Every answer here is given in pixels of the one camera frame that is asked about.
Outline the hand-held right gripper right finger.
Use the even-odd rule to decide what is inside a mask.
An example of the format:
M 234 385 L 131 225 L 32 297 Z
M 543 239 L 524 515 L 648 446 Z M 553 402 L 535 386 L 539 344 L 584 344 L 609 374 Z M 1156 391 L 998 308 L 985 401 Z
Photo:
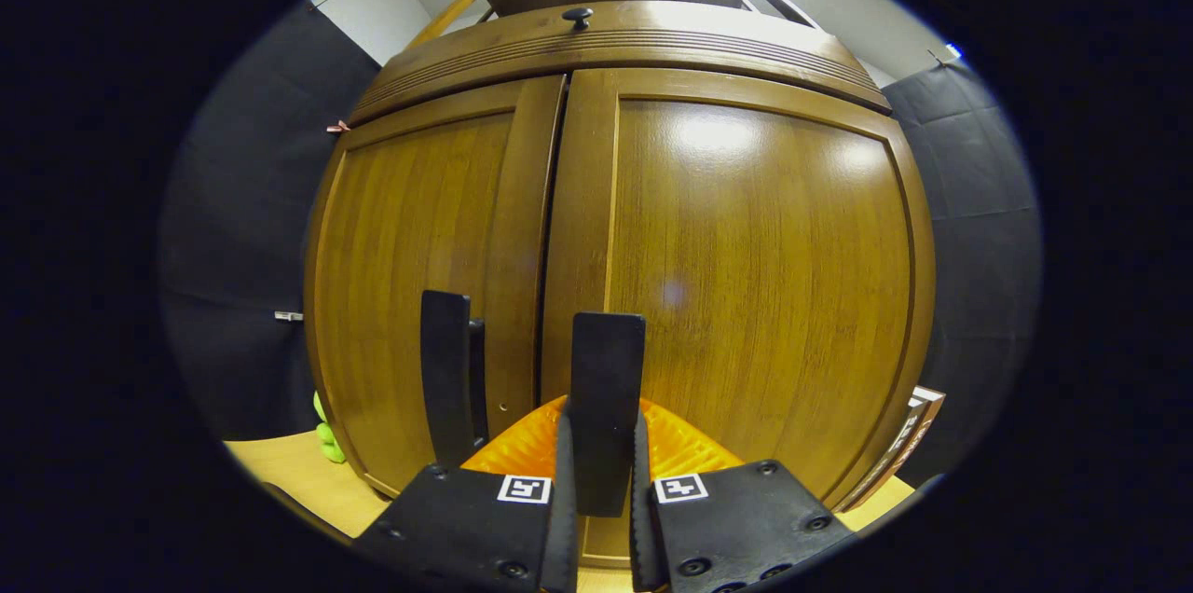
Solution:
M 638 592 L 775 592 L 857 542 L 781 462 L 741 461 L 648 399 L 629 520 Z

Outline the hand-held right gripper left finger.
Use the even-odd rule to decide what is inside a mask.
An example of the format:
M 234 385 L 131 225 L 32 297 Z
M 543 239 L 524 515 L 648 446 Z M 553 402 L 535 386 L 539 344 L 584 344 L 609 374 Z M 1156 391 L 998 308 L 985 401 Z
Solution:
M 425 467 L 354 549 L 395 572 L 401 592 L 576 589 L 568 407 L 537 407 L 460 467 Z

